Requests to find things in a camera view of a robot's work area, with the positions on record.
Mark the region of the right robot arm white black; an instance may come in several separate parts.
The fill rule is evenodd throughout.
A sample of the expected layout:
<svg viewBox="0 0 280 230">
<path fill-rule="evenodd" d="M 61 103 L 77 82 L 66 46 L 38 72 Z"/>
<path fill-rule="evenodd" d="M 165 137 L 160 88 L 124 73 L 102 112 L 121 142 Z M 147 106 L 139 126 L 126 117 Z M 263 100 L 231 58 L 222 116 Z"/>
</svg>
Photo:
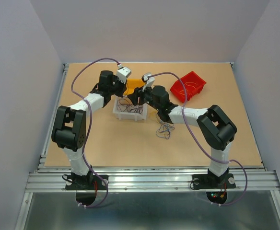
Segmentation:
<svg viewBox="0 0 280 230">
<path fill-rule="evenodd" d="M 163 86 L 140 87 L 128 95 L 133 105 L 147 104 L 157 111 L 159 118 L 169 124 L 185 124 L 199 127 L 204 139 L 211 147 L 210 166 L 206 180 L 218 187 L 229 172 L 229 151 L 237 132 L 237 127 L 217 105 L 205 109 L 185 108 L 170 102 L 169 94 Z"/>
</svg>

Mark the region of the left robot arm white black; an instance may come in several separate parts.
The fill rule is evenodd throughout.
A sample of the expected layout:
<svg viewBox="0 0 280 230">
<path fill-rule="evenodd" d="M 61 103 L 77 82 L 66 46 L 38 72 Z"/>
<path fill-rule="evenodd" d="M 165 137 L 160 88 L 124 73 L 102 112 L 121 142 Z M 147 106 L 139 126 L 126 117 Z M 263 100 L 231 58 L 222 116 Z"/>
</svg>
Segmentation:
<svg viewBox="0 0 280 230">
<path fill-rule="evenodd" d="M 96 184 L 96 176 L 84 157 L 84 147 L 90 132 L 87 129 L 87 118 L 92 119 L 93 113 L 105 107 L 113 95 L 123 96 L 130 74 L 131 70 L 125 67 L 118 69 L 116 73 L 102 70 L 99 82 L 86 97 L 81 97 L 81 100 L 73 105 L 58 107 L 51 139 L 63 149 L 70 161 L 70 175 L 62 176 L 67 188 L 87 189 Z"/>
</svg>

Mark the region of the yellow plastic bin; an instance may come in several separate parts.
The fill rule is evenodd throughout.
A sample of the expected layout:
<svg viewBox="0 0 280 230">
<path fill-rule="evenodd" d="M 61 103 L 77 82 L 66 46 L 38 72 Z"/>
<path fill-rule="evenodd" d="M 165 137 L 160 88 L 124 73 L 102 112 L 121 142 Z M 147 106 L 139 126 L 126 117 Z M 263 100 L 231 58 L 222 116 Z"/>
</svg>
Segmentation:
<svg viewBox="0 0 280 230">
<path fill-rule="evenodd" d="M 127 79 L 126 87 L 127 89 L 123 93 L 124 96 L 134 93 L 136 88 L 141 88 L 144 86 L 144 82 L 141 79 Z"/>
</svg>

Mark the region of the white plastic bin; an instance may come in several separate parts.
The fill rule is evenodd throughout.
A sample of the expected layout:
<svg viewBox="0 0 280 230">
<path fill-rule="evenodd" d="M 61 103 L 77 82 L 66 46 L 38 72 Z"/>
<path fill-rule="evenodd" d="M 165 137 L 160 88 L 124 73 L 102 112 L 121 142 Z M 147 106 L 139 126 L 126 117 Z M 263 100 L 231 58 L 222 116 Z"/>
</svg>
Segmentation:
<svg viewBox="0 0 280 230">
<path fill-rule="evenodd" d="M 146 120 L 147 110 L 147 104 L 133 105 L 126 96 L 116 97 L 113 106 L 113 114 L 119 120 Z"/>
</svg>

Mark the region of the red plastic bin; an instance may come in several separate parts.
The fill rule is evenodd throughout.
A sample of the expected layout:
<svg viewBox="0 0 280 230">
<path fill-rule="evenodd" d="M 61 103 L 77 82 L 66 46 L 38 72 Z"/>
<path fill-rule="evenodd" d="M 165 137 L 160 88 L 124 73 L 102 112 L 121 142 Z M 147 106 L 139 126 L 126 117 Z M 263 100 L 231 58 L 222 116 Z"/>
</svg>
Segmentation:
<svg viewBox="0 0 280 230">
<path fill-rule="evenodd" d="M 183 82 L 186 93 L 187 93 L 187 100 L 189 101 L 193 96 L 196 94 L 201 93 L 203 90 L 206 82 L 194 71 L 189 72 L 185 76 L 181 78 Z M 177 80 L 172 87 L 170 88 L 170 92 L 182 103 L 185 102 L 185 92 L 183 89 L 182 84 L 179 80 Z"/>
</svg>

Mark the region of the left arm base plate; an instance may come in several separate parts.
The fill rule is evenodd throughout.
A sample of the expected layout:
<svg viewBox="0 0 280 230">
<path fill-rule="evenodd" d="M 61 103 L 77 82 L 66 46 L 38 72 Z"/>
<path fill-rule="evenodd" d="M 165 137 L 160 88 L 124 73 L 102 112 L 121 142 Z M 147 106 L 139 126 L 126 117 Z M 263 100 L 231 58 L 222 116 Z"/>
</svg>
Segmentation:
<svg viewBox="0 0 280 230">
<path fill-rule="evenodd" d="M 105 183 L 108 182 L 108 175 L 100 175 L 99 179 L 96 175 L 78 176 L 74 174 L 64 174 L 62 179 L 65 181 L 65 190 L 68 191 L 106 191 Z"/>
</svg>

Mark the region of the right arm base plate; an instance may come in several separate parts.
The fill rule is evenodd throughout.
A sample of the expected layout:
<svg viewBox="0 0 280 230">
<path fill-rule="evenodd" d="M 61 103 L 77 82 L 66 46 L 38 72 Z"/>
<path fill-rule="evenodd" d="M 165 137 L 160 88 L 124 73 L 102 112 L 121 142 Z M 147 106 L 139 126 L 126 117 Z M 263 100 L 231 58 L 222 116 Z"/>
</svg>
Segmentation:
<svg viewBox="0 0 280 230">
<path fill-rule="evenodd" d="M 221 189 L 236 188 L 233 174 L 228 173 L 225 176 L 217 177 L 214 174 L 194 174 L 192 175 L 193 189 Z"/>
</svg>

